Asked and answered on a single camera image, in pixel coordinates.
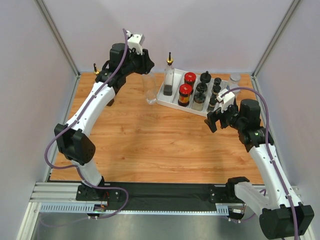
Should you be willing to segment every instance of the brass nozzle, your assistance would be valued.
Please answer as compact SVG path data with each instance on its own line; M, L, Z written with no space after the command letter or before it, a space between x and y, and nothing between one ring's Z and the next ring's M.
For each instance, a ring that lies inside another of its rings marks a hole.
M97 65L95 63L93 64L93 72L95 75L98 75L100 73L100 71L97 69Z
M169 57L168 57L168 59L166 60L166 63L167 63L168 65L171 65L173 62L174 62L174 58L171 57L171 52L169 52Z

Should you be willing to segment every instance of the transparent cup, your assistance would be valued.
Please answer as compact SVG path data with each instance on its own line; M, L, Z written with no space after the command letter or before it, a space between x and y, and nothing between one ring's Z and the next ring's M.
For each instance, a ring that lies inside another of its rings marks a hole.
M156 77L153 72L142 75L144 96L148 104L154 104L157 101Z

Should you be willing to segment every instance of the white tray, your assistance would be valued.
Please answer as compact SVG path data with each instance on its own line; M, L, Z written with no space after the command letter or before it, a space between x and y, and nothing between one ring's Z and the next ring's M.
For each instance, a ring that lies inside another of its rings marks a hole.
M179 109L188 113L197 114L203 117L207 116L207 108L209 105L210 97L212 95L212 87L214 86L214 78L211 79L208 91L206 92L205 96L205 102L202 111L194 110L191 108L192 103L194 101L194 95L196 92L196 86L200 82L200 75L196 75L195 83L193 86L193 93L190 96L189 105L188 106L180 106L178 104L179 99L179 87L181 84L185 83L184 77L187 71L182 71L179 69L174 69L174 78L173 78L173 86L172 86L172 95L171 96L165 96L164 95L164 84L162 83L160 90L156 96L156 102L160 105L170 107L173 109ZM228 82L225 80L222 80L221 84L221 90L225 89L228 86Z

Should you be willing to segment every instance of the label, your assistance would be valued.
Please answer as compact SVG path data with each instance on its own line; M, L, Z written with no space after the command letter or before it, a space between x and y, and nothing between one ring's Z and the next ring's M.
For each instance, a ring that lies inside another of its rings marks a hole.
M179 96L179 101L180 103L186 104L187 102L189 102L189 96Z

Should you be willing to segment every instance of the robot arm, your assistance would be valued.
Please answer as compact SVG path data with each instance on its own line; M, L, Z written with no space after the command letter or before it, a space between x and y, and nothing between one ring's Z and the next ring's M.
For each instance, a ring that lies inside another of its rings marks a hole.
M104 64L101 71L98 71L94 64L96 78L88 97L76 114L71 117L65 125L57 124L54 129L54 133L57 136L67 128L68 125L79 119L77 124L56 140L58 150L64 154L65 158L70 160L72 164L78 166L81 174L89 183L99 187L104 186L105 181L97 170L93 159L96 147L89 139L91 130L105 106L111 106L113 104L114 97L126 83L126 77L132 73L141 75L148 74L155 65L150 60L148 50L142 48L145 37L142 34L131 34L129 31L127 31L126 35L128 37L128 49L119 71L111 81L103 85L120 64L125 53L124 43L116 43L112 46L110 58ZM85 112L79 118L83 109L85 109ZM79 186L78 193L81 193L81 195L77 195L77 200L95 201L101 200L105 191L92 188L82 182L82 185Z
M219 104L215 111L207 114L205 123L214 133L217 130L216 121L220 121L221 128L231 126L238 130L239 140L250 153L261 173L267 197L259 193L245 177L230 178L235 197L245 202L259 217L260 227L268 239L285 238L294 235L293 214L288 195L282 186L279 174L288 189L295 208L298 233L303 235L314 217L310 205L303 205L300 198L293 191L277 156L274 141L269 132L262 126L260 120L260 106L258 101L244 99L241 101L240 110L235 101L235 95L228 90L221 91L217 100ZM267 145L273 155L273 160L267 152Z

